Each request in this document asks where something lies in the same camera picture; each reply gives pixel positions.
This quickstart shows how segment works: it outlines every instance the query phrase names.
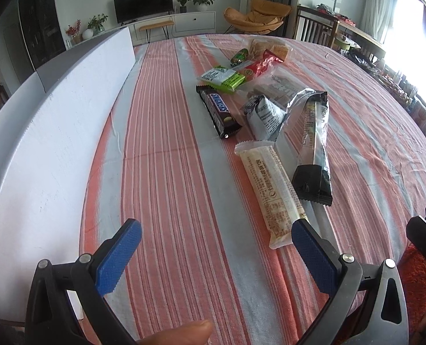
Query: wooden stool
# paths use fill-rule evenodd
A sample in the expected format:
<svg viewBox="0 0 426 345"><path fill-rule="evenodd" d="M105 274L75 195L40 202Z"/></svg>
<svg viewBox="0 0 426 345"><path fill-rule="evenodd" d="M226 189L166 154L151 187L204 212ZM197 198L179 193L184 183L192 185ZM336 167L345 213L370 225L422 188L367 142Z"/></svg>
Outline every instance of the wooden stool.
<svg viewBox="0 0 426 345"><path fill-rule="evenodd" d="M139 27L138 31L146 30L146 38L148 40L148 43L150 43L151 42L151 29L162 27L163 33L165 35L165 39L170 39L170 37L168 36L168 26L173 26L174 24L175 24L175 22L173 22L172 20L164 20L163 22L153 23L152 25L141 26L141 27Z"/></svg>

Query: tv screen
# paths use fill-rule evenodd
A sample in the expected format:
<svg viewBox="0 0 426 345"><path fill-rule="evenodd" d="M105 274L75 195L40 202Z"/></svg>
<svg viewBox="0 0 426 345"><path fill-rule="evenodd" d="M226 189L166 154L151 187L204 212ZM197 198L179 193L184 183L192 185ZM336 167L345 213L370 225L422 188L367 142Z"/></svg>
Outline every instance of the tv screen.
<svg viewBox="0 0 426 345"><path fill-rule="evenodd" d="M173 11L173 0L114 0L117 22Z"/></svg>

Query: red snack package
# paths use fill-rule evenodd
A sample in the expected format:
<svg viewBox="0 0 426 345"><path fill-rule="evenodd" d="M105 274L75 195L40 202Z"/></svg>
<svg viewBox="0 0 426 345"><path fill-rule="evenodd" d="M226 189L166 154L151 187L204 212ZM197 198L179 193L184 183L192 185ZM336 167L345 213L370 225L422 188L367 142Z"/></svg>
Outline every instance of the red snack package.
<svg viewBox="0 0 426 345"><path fill-rule="evenodd" d="M248 82L252 79L257 78L260 76L263 72L265 72L272 62L283 62L282 59L278 58L274 53L272 53L270 50L266 49L263 53L263 58L252 63L251 65L248 65L242 70L239 70L238 72L245 76L245 81Z"/></svg>

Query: beige snack package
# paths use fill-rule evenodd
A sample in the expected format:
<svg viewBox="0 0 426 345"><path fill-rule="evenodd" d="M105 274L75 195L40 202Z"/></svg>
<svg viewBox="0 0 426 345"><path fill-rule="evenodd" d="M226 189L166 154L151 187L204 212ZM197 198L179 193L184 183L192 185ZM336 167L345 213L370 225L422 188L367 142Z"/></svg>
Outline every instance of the beige snack package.
<svg viewBox="0 0 426 345"><path fill-rule="evenodd" d="M245 141L235 146L271 233L269 247L291 244L291 226L307 218L272 141Z"/></svg>

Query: white round vase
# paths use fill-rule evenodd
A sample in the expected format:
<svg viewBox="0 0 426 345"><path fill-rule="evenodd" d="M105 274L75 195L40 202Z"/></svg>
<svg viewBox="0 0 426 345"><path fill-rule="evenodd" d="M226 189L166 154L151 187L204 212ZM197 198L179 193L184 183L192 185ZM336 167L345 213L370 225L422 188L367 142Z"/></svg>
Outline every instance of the white round vase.
<svg viewBox="0 0 426 345"><path fill-rule="evenodd" d="M88 40L91 39L93 37L93 30L91 28L89 28L88 30L83 31L83 40Z"/></svg>
<svg viewBox="0 0 426 345"><path fill-rule="evenodd" d="M197 10L198 11L207 11L208 10L208 5L205 3L201 3L197 6Z"/></svg>

